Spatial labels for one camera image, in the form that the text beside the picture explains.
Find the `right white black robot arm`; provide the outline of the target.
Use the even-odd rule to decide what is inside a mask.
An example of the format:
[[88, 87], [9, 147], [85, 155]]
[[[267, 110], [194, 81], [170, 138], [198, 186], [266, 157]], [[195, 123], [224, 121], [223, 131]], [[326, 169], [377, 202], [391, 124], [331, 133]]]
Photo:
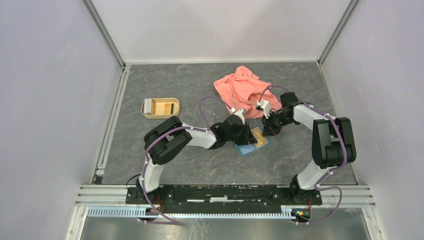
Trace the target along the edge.
[[328, 176], [356, 160], [352, 124], [347, 117], [335, 117], [316, 109], [298, 99], [294, 92], [283, 93], [280, 101], [282, 107], [278, 110], [272, 109], [267, 100], [256, 103], [257, 110], [263, 112], [264, 137], [276, 136], [290, 124], [302, 124], [312, 131], [312, 160], [293, 178], [288, 191], [293, 203], [302, 204], [309, 198], [309, 192], [319, 190]]

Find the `blue card holder wallet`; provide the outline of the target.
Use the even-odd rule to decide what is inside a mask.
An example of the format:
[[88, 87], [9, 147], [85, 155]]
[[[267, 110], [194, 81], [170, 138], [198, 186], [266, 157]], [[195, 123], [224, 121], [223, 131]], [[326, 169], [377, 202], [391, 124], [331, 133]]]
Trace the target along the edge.
[[[269, 143], [267, 145], [269, 145], [271, 143], [271, 141], [269, 140], [269, 138], [267, 136], [265, 136], [265, 137], [268, 139]], [[257, 148], [255, 146], [255, 144], [249, 144], [249, 145], [236, 145], [235, 144], [234, 148], [241, 156], [249, 155], [249, 154], [261, 149], [261, 148]]]

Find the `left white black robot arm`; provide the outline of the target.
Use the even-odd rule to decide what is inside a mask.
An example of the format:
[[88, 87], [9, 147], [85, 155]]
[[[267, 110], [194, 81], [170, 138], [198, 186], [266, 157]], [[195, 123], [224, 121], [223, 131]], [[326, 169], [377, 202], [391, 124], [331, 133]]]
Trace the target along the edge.
[[231, 114], [223, 122], [201, 128], [182, 122], [172, 116], [149, 131], [144, 140], [144, 163], [136, 182], [138, 197], [145, 204], [157, 198], [160, 177], [165, 164], [173, 160], [185, 147], [216, 150], [227, 142], [248, 146], [258, 141], [242, 116]]

